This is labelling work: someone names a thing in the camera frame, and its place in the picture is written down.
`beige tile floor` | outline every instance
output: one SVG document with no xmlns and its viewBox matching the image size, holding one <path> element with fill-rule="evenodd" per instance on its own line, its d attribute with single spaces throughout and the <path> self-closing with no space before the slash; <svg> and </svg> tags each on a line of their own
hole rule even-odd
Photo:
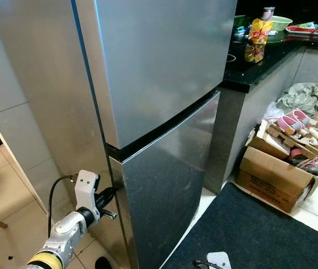
<svg viewBox="0 0 318 269">
<path fill-rule="evenodd" d="M 23 265 L 46 239 L 46 214 L 21 176 L 23 177 L 11 155 L 3 146 L 0 147 L 0 220 L 8 224 L 7 229 L 0 228 L 0 269 Z M 215 194 L 205 188 L 202 190 L 198 211 L 176 247 L 214 198 Z M 290 215 L 318 231 L 318 189 Z M 75 249 L 75 258 L 68 268 L 94 269 L 95 260 L 100 256 L 108 257 L 113 268 L 119 268 L 106 250 L 90 234 L 86 234 Z"/>
<path fill-rule="evenodd" d="M 42 247 L 47 238 L 47 216 L 21 178 L 23 174 L 4 146 L 0 147 L 0 269 L 18 269 Z M 100 256 L 119 268 L 107 251 L 86 234 L 74 250 L 69 269 L 94 269 Z"/>
</svg>

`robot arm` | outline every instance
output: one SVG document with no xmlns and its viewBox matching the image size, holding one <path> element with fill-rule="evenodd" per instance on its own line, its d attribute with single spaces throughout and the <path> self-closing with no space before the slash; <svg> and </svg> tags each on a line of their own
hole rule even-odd
<svg viewBox="0 0 318 269">
<path fill-rule="evenodd" d="M 110 187 L 96 194 L 99 179 L 97 174 L 80 170 L 75 184 L 76 211 L 70 212 L 52 227 L 43 248 L 21 269 L 66 268 L 87 228 L 97 224 L 102 216 L 116 218 L 115 213 L 104 209 L 114 197 L 115 190 Z"/>
</svg>

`yellow band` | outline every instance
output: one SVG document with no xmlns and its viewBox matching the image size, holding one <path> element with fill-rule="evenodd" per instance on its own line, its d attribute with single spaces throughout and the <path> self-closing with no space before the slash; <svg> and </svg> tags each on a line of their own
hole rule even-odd
<svg viewBox="0 0 318 269">
<path fill-rule="evenodd" d="M 33 258 L 30 259 L 30 261 L 27 263 L 27 265 L 30 262 L 34 262 L 34 261 L 44 262 L 47 265 L 49 265 L 52 269 L 63 269 L 62 264 L 60 263 L 60 260 L 56 256 L 47 252 L 40 252 L 34 255 Z"/>
</svg>

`black floor mat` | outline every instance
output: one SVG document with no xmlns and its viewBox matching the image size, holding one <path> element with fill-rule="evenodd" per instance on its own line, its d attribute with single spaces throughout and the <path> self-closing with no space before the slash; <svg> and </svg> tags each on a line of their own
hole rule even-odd
<svg viewBox="0 0 318 269">
<path fill-rule="evenodd" d="M 318 268 L 318 231 L 227 183 L 163 269 L 221 251 L 232 269 Z"/>
</svg>

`black cable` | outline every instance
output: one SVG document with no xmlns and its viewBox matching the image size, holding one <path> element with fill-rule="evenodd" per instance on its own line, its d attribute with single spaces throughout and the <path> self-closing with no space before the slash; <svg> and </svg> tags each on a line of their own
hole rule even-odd
<svg viewBox="0 0 318 269">
<path fill-rule="evenodd" d="M 211 263 L 211 262 L 208 262 L 208 261 L 193 261 L 192 262 L 193 265 L 196 267 L 196 268 L 201 268 L 200 265 L 207 265 L 207 266 L 211 266 L 211 267 L 214 267 L 216 269 L 224 269 L 222 268 L 221 266 L 218 266 L 214 263 Z"/>
<path fill-rule="evenodd" d="M 50 230 L 52 229 L 52 199 L 53 199 L 54 189 L 59 181 L 61 181 L 62 179 L 66 179 L 66 178 L 72 179 L 73 176 L 72 175 L 64 175 L 64 176 L 58 178 L 56 181 L 54 181 L 54 183 L 52 185 L 52 189 L 50 190 L 49 208 L 48 208 L 48 238 L 50 237 Z"/>
</svg>

